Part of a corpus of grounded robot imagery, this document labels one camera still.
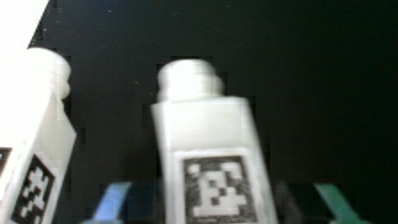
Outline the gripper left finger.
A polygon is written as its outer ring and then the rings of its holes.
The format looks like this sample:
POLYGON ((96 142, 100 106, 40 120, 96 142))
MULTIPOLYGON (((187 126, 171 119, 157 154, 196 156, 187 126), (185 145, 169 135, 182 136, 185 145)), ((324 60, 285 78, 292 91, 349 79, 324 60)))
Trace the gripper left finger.
POLYGON ((88 219, 82 224, 127 224, 123 208, 130 188, 130 182, 116 182, 109 185, 93 218, 88 219))

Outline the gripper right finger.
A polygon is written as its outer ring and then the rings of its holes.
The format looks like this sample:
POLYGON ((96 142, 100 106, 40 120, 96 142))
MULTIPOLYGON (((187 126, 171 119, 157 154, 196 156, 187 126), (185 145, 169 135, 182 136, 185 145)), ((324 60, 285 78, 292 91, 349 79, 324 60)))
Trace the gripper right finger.
POLYGON ((336 185, 317 183, 315 189, 335 215, 329 224, 372 224, 372 222, 359 217, 336 185))

